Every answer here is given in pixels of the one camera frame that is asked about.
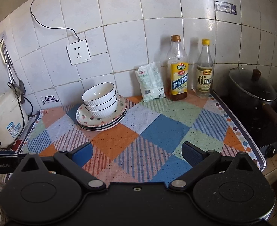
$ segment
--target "white plastic bag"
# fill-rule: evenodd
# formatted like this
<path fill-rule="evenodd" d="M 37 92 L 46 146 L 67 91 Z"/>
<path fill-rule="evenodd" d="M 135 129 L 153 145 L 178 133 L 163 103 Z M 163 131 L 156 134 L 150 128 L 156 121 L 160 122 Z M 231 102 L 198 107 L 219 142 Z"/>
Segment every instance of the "white plastic bag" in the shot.
<path fill-rule="evenodd" d="M 148 102 L 155 98 L 164 98 L 166 96 L 157 63 L 153 62 L 141 66 L 135 74 L 140 83 L 140 91 L 144 102 Z"/>

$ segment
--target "stove knob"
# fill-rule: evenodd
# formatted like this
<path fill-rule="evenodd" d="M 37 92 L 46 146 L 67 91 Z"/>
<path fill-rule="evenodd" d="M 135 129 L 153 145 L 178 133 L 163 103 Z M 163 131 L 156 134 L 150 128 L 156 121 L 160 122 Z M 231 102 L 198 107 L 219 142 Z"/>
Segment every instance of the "stove knob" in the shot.
<path fill-rule="evenodd" d="M 274 154 L 275 154 L 275 148 L 272 145 L 268 146 L 265 151 L 265 157 L 271 158 L 274 156 Z"/>

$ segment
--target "stack of plates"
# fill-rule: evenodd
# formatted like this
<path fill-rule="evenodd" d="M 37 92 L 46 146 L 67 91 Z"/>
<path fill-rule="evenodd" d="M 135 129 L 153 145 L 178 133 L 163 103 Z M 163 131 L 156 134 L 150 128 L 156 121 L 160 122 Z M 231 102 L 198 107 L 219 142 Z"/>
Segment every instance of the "stack of plates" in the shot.
<path fill-rule="evenodd" d="M 100 132 L 107 129 L 110 129 L 121 122 L 124 116 L 127 113 L 127 101 L 121 95 L 118 96 L 118 105 L 113 114 L 104 119 L 96 118 L 91 115 L 85 105 L 82 104 L 76 113 L 76 119 L 79 123 L 79 126 L 89 130 L 91 132 Z"/>

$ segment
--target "cooking pot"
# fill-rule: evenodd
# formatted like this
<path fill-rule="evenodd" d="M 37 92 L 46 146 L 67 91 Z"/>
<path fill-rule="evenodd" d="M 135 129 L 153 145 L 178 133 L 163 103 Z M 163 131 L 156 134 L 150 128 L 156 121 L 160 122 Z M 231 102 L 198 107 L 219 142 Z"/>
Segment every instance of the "cooking pot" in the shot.
<path fill-rule="evenodd" d="M 229 95 L 234 104 L 243 111 L 261 108 L 277 128 L 277 113 L 274 111 L 277 92 L 264 77 L 261 77 L 261 71 L 233 68 L 229 71 L 229 77 Z"/>

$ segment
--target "black stovetop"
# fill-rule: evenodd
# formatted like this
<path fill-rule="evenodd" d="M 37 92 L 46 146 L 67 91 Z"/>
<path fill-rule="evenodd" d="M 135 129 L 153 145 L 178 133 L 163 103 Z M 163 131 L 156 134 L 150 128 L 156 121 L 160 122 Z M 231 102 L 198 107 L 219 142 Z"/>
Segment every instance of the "black stovetop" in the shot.
<path fill-rule="evenodd" d="M 221 99 L 239 119 L 263 155 L 272 157 L 277 153 L 277 128 L 261 109 L 247 112 L 237 108 L 229 96 Z"/>

